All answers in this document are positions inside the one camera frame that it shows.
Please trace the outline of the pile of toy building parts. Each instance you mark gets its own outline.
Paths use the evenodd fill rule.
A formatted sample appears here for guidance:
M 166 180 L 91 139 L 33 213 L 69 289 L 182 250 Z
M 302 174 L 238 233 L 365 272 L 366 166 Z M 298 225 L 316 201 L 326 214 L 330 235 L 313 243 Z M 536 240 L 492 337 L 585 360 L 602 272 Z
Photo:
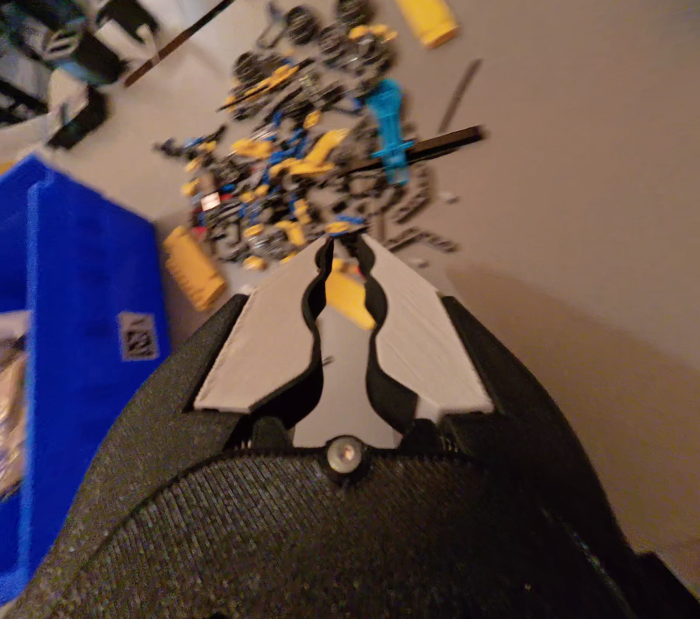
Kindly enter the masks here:
M 232 123 L 252 124 L 249 133 L 227 153 L 226 124 L 153 144 L 184 164 L 187 228 L 217 261 L 248 270 L 289 261 L 322 236 L 350 245 L 366 232 L 384 244 L 425 210 L 403 224 L 391 220 L 412 168 L 428 164 L 409 166 L 406 186 L 390 185 L 382 168 L 339 172 L 380 148 L 365 99 L 389 78 L 396 32 L 377 22 L 372 0 L 336 0 L 329 24 L 308 5 L 283 12 L 271 1 L 267 12 L 268 27 L 237 58 L 219 108 Z M 199 200 L 213 192 L 222 203 L 204 213 Z

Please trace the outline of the blue plastic bin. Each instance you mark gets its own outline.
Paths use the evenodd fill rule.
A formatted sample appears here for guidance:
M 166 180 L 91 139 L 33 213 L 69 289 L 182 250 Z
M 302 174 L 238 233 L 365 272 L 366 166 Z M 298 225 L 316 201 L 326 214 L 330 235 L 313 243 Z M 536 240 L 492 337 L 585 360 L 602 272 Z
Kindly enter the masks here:
M 30 155 L 1 176 L 1 315 L 29 323 L 24 473 L 1 503 L 1 604 L 61 530 L 117 416 L 170 354 L 151 222 Z

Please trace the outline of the thin black rod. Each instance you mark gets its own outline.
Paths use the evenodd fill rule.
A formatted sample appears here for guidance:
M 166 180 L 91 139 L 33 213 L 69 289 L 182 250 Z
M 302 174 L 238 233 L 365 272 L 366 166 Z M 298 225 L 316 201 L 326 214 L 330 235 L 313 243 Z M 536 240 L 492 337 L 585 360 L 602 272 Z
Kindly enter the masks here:
M 440 121 L 437 131 L 439 134 L 448 132 L 451 122 L 460 107 L 460 103 L 463 97 L 465 96 L 471 82 L 473 81 L 474 77 L 477 75 L 479 69 L 481 68 L 482 63 L 483 61 L 480 58 L 473 60 L 471 63 L 469 63 L 463 75 L 460 77 L 460 80 L 458 81 L 455 90 L 451 95 L 449 104 L 447 105 L 446 110 Z

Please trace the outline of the yellow curved toy panel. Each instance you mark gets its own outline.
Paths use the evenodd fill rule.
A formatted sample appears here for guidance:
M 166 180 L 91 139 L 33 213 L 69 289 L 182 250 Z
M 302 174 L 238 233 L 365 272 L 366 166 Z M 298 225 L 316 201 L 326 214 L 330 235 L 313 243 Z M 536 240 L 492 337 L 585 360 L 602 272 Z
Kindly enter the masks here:
M 374 329 L 374 319 L 365 307 L 365 279 L 357 264 L 333 258 L 326 279 L 326 302 L 358 328 Z

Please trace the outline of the cyan toy part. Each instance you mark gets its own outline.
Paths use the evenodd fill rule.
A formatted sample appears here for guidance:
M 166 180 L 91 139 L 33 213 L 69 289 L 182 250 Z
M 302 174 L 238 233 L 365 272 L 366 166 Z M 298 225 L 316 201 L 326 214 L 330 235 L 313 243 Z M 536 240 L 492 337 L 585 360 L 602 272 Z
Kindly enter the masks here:
M 415 142 L 403 136 L 400 118 L 402 102 L 403 90 L 391 78 L 382 79 L 365 99 L 377 122 L 380 145 L 370 158 L 381 164 L 386 179 L 393 186 L 406 186 L 409 183 L 407 152 L 415 145 Z

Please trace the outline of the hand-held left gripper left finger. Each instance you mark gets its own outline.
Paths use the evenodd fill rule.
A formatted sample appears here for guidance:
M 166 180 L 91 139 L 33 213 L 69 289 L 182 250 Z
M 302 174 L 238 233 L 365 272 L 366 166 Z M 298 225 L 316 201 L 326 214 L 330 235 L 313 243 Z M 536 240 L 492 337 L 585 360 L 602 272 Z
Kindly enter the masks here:
M 334 241 L 312 242 L 247 297 L 193 408 L 276 417 L 293 429 L 318 405 L 323 366 L 317 319 L 326 307 Z

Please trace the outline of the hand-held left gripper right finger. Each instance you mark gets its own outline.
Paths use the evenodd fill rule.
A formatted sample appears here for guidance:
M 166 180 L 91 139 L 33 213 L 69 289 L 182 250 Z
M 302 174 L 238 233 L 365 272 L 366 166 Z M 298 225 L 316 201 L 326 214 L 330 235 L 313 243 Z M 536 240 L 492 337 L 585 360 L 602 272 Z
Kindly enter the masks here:
M 494 414 L 440 291 L 368 235 L 359 237 L 357 255 L 374 321 L 366 392 L 380 418 L 404 436 L 416 420 Z

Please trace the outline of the long black toy beam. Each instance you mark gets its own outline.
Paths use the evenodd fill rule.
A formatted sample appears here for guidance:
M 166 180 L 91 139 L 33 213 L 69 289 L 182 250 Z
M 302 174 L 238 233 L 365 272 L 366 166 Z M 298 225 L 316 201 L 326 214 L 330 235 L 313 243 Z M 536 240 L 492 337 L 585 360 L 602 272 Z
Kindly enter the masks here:
M 486 128 L 477 125 L 417 142 L 405 152 L 406 165 L 412 166 L 420 162 L 449 155 L 460 148 L 480 142 L 486 137 Z M 339 175 L 343 177 L 380 168 L 382 168 L 380 158 L 360 159 L 341 170 Z

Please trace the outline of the clear bag of toy parts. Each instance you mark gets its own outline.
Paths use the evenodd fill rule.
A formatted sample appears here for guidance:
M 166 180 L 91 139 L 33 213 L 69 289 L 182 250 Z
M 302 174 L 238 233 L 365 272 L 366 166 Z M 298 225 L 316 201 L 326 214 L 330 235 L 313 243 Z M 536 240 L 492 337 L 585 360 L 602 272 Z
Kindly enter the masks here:
M 24 475 L 27 406 L 25 381 L 30 326 L 26 310 L 1 313 L 1 502 L 19 489 Z

